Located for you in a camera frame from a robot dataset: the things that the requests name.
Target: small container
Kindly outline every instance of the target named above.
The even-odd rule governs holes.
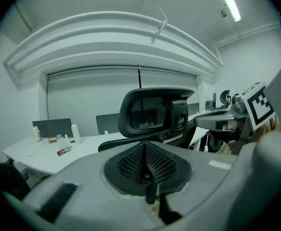
[[[40,131],[37,126],[33,127],[33,134],[37,142],[40,141]]]

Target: ceiling light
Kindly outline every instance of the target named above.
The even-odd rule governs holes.
[[[225,2],[227,3],[235,21],[241,20],[241,16],[240,16],[240,13],[239,13],[239,10],[238,10],[238,7],[237,7],[235,1],[234,0],[225,0]]]

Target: desk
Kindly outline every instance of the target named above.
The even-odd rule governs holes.
[[[191,115],[188,120],[200,114]],[[191,144],[201,139],[207,131],[207,129],[196,128]],[[125,139],[125,137],[120,133],[82,137],[80,145],[70,143],[69,146],[72,146],[72,150],[58,156],[57,151],[60,149],[58,142],[50,144],[48,139],[36,142],[34,137],[30,137],[4,149],[3,152],[8,158],[28,168],[52,175],[81,157],[97,153],[97,148],[100,144],[121,139]]]

